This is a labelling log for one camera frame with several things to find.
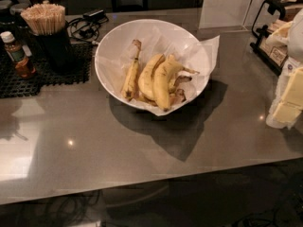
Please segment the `yellow banana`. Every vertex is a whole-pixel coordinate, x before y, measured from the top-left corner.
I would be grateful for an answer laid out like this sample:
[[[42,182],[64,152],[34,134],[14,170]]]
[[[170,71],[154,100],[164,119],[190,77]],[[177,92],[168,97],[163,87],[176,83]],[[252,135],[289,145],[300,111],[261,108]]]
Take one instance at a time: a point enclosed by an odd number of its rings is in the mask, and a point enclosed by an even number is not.
[[[138,79],[139,91],[149,100],[153,100],[152,76],[157,67],[165,61],[163,54],[156,54],[150,58]]]
[[[136,46],[136,54],[128,69],[121,94],[128,101],[132,100],[137,90],[137,79],[139,75],[139,54],[141,51],[141,42],[139,40],[133,40],[133,45]]]
[[[154,72],[152,81],[153,97],[157,106],[164,112],[167,112],[171,105],[169,97],[169,82],[176,74],[182,71],[190,74],[198,74],[198,71],[186,68],[172,55],[169,55]]]

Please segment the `black power adapter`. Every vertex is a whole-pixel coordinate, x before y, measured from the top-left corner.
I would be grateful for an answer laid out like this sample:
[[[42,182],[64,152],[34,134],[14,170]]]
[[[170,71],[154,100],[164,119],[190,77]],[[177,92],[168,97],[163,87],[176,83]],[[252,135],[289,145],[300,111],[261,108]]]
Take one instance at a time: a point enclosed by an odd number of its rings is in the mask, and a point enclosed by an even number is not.
[[[103,9],[94,9],[82,14],[82,17],[86,20],[99,20],[105,16]]]

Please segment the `black cup holder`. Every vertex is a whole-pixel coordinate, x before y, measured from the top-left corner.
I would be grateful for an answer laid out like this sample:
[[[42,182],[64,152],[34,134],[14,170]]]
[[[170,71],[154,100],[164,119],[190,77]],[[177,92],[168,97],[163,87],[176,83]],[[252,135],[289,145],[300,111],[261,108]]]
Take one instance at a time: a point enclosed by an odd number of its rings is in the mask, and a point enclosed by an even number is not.
[[[75,56],[70,43],[67,26],[50,35],[36,35],[39,46],[53,71],[64,74],[73,69]]]

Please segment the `wooden stir sticks bundle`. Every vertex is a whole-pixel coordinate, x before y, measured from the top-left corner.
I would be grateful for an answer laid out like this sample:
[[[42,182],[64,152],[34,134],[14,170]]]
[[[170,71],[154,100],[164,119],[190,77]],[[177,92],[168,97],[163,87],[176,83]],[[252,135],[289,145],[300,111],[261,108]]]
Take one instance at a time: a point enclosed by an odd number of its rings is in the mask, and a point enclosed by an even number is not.
[[[52,35],[65,27],[65,7],[58,4],[35,4],[21,12],[36,35]]]

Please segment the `black rubber grid mat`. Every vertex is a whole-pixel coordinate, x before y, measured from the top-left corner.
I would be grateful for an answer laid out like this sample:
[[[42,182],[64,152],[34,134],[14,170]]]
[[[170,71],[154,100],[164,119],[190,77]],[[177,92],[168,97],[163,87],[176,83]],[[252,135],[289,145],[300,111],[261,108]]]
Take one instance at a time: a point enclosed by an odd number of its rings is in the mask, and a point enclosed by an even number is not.
[[[36,96],[43,86],[56,84],[75,84],[86,82],[90,77],[92,46],[73,44],[76,65],[71,72],[54,72],[45,59],[33,59],[36,75],[30,79],[21,79],[12,67],[8,53],[0,50],[0,98]]]

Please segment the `small brown sauce bottle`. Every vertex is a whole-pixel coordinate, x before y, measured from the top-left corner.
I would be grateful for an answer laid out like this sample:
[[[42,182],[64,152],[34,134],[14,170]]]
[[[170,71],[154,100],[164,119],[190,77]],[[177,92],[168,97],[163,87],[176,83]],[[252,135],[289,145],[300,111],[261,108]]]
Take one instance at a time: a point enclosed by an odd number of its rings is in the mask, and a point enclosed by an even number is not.
[[[22,45],[15,39],[10,31],[4,31],[0,34],[4,47],[13,62],[17,75],[22,79],[29,79],[35,75],[35,68],[26,55]]]

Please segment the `dark lidded jar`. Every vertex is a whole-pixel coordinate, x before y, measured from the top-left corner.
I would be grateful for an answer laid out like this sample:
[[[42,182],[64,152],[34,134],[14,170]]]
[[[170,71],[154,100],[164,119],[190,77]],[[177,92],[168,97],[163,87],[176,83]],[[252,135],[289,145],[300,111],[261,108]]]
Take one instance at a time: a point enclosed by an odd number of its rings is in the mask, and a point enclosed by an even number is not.
[[[0,1],[0,27],[24,26],[21,12],[29,7],[27,3],[14,4],[11,0]]]

